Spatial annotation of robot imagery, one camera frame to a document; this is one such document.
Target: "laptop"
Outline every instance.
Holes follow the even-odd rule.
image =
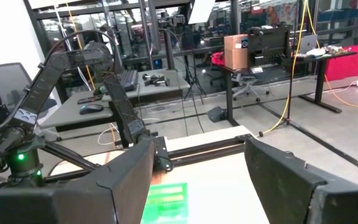
[[[300,54],[305,54],[309,50],[316,48],[317,35],[307,35],[301,38],[301,46],[299,48]]]

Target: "keyboard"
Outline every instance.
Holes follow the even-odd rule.
[[[120,79],[122,87],[125,91],[136,90],[137,85],[137,70],[125,70],[122,73],[117,74]]]
[[[83,104],[83,103],[99,101],[99,100],[102,100],[102,98],[103,98],[103,95],[91,96],[91,97],[88,97],[88,98],[79,99],[77,101],[77,103],[80,105],[80,104]]]

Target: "office chair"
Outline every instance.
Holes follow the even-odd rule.
[[[241,93],[246,92],[247,95],[250,94],[250,91],[253,92],[256,96],[256,102],[260,102],[259,94],[255,91],[256,88],[264,89],[266,95],[270,94],[270,91],[268,88],[264,88],[262,86],[255,86],[254,83],[257,81],[257,75],[254,74],[237,74],[237,77],[232,77],[233,82],[237,82],[240,85],[240,89],[236,90],[233,94],[233,100],[237,100],[237,96]]]
[[[12,112],[21,98],[24,96],[24,88],[32,82],[29,74],[21,63],[7,63],[0,65],[0,97],[3,104],[6,105],[8,112]],[[38,119],[47,115],[50,108],[56,105],[53,99],[47,99],[41,109]],[[44,129],[36,130],[38,134],[45,137],[53,136],[54,139],[59,138],[57,132]]]

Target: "brown cardboard box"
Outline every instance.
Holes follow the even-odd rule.
[[[241,49],[241,40],[248,37],[247,34],[238,34],[224,37],[224,49]]]
[[[233,70],[247,68],[248,49],[224,49],[224,64]]]

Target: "green led light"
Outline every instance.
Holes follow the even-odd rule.
[[[23,160],[23,159],[24,159],[24,154],[19,154],[19,155],[17,156],[17,158],[18,158],[19,160]]]

